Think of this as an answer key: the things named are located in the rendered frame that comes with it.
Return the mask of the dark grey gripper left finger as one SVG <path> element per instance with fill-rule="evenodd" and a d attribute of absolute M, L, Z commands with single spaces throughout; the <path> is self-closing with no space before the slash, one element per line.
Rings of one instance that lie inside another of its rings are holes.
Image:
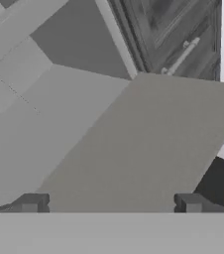
<path fill-rule="evenodd" d="M 49 212 L 48 193 L 24 193 L 11 203 L 0 205 L 0 212 Z"/>

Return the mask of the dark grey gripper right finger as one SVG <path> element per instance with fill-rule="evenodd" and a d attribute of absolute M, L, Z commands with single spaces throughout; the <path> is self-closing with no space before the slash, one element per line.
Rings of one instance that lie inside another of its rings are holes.
<path fill-rule="evenodd" d="M 224 213 L 224 206 L 216 204 L 198 193 L 176 193 L 173 197 L 174 212 L 182 213 Z"/>

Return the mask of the dark wood cupboard door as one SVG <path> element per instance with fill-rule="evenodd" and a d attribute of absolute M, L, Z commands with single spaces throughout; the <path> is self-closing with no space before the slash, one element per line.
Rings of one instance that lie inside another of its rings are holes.
<path fill-rule="evenodd" d="M 137 72 L 161 74 L 197 47 L 174 76 L 215 80 L 221 73 L 222 0 L 108 0 Z"/>

